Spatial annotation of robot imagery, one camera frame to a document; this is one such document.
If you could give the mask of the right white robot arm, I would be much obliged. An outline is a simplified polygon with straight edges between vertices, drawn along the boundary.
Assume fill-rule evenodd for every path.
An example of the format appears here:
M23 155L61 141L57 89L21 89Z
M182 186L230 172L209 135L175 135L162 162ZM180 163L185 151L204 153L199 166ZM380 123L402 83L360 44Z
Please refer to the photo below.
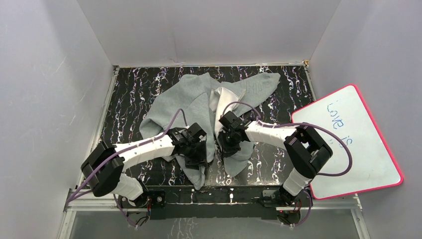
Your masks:
M285 150L293 169L278 190L264 190L257 202L266 208L293 206L300 193L332 157L332 149L311 126L266 127L257 120L246 120L228 111L220 117L218 140L224 156L233 156L243 142L266 143Z

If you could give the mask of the grey zip-up jacket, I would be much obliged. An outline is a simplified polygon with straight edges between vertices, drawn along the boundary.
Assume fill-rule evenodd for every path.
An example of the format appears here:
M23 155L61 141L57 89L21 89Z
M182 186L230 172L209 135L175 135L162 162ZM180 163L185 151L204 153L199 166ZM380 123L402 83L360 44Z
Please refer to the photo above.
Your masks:
M208 73L186 74L178 83L157 96L142 120L139 131L143 139L163 132L178 109L185 116L177 118L172 127L198 123L207 134L206 162L214 160L214 139L222 129L218 122L223 112L233 111L242 116L265 102L277 89L279 73L260 73L244 80L230 83L218 82Z

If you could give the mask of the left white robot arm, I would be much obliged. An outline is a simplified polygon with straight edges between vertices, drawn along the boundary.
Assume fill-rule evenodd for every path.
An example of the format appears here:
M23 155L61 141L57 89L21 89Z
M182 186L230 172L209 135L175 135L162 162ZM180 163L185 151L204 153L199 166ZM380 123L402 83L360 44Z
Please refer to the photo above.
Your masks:
M175 127L154 137L126 144L101 142L81 165L81 172L96 197L115 194L141 208L151 203L163 207L165 192L148 190L142 181L125 171L156 158L181 156L185 166L197 170L207 164L207 134L197 124Z

